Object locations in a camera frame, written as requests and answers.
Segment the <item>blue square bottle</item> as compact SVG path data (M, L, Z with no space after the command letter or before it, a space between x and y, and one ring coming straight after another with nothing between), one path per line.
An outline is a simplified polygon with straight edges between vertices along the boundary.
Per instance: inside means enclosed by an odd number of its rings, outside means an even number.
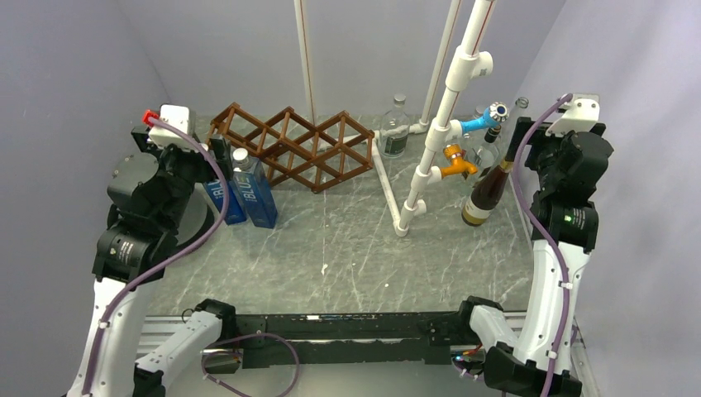
M203 185L217 211L224 215L224 223L233 225L246 222L248 217L241 203L240 194L233 180L213 180Z
M245 148L232 152L234 182L245 210L256 227L273 229L278 210L263 164Z

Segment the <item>clear bottle black cap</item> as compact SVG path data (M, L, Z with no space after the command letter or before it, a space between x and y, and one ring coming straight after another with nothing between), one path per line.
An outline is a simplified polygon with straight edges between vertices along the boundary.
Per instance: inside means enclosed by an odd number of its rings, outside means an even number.
M498 139L501 130L501 126L496 126L470 135L466 159L477 168L477 172L466 179L469 187L477 185L499 160Z

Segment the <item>dark bottle gold cap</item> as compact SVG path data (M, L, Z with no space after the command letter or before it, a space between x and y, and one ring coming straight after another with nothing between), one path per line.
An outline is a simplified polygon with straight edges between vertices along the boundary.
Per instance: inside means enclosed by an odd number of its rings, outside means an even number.
M512 169L513 158L505 156L477 183L461 212L464 223L473 227L485 223L500 202Z

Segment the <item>tall clear wine bottle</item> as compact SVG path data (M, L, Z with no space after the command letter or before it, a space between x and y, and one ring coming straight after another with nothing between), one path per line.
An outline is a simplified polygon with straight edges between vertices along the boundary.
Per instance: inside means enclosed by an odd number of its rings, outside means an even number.
M508 114L508 119L501 124L502 131L500 133L502 143L506 146L510 143L518 118L524 115L528 109L530 101L527 97L518 97L511 106Z

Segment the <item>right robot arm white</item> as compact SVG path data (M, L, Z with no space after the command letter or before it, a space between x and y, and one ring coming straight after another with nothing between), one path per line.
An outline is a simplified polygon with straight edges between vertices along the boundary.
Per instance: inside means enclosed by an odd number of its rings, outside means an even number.
M592 195L608 169L613 147L605 125L566 127L518 118L504 161L478 183L462 218L485 220L497 203L498 183L518 162L537 173L539 189L523 211L532 225L534 276L521 332L506 322L503 308L468 298L455 331L486 351L481 376L489 388L517 396L578 396L582 383L570 372L570 339L581 275L595 247L599 218Z

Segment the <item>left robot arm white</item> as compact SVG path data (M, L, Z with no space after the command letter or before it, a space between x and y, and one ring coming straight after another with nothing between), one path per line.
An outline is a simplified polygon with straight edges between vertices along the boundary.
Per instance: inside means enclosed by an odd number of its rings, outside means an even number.
M231 176L231 145L219 136L157 146L145 128L132 135L107 187L111 207L93 263L93 315L71 396L163 396L209 344L227 347L238 333L236 311L208 299L158 347L138 356L148 306L165 267L198 249L222 223L207 212L203 228L179 239L197 184Z

